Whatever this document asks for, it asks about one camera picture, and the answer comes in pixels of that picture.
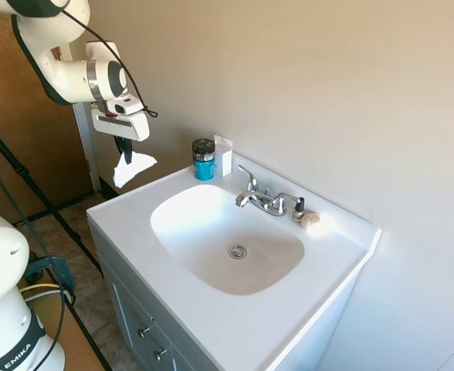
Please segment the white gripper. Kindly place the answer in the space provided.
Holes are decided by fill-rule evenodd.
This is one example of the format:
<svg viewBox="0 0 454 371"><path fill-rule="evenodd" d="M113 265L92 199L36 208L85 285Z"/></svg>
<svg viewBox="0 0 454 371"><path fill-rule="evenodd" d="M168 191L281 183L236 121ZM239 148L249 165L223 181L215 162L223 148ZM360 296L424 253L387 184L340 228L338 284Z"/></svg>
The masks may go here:
<svg viewBox="0 0 454 371"><path fill-rule="evenodd" d="M92 108L91 117L96 131L115 136L117 150L124 155L127 164L132 161L132 141L144 141L150 135L147 116L142 111L111 115Z"/></svg>

